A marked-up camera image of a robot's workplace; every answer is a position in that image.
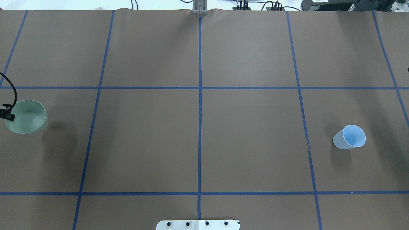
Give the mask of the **aluminium profile post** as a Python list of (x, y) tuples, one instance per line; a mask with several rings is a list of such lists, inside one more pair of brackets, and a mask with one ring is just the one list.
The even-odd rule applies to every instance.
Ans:
[(208, 7), (207, 0), (193, 0), (192, 1), (192, 14), (193, 15), (207, 15)]

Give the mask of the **green ceramic bowl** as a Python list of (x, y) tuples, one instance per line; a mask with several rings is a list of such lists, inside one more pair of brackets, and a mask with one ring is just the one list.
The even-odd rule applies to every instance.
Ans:
[(22, 100), (12, 109), (14, 121), (5, 120), (6, 127), (17, 134), (32, 134), (45, 128), (48, 114), (45, 106), (35, 100)]

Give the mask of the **black box with label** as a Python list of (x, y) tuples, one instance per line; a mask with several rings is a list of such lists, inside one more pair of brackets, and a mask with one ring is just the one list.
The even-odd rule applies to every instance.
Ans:
[(348, 11), (355, 0), (302, 0), (303, 11)]

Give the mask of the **light blue plastic cup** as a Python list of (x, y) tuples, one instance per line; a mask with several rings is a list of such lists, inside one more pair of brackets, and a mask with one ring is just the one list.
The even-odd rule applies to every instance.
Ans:
[(340, 150), (362, 147), (366, 143), (364, 131), (357, 125), (349, 124), (334, 135), (333, 144)]

